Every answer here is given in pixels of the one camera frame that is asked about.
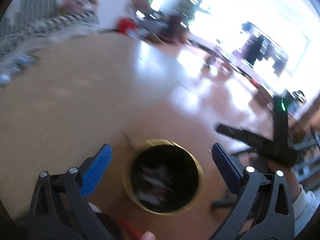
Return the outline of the person left hand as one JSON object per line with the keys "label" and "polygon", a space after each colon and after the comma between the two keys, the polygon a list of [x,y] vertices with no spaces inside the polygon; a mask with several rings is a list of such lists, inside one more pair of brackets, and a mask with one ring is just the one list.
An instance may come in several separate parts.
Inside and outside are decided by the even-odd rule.
{"label": "person left hand", "polygon": [[140,237],[139,240],[156,240],[156,236],[152,232],[147,231]]}

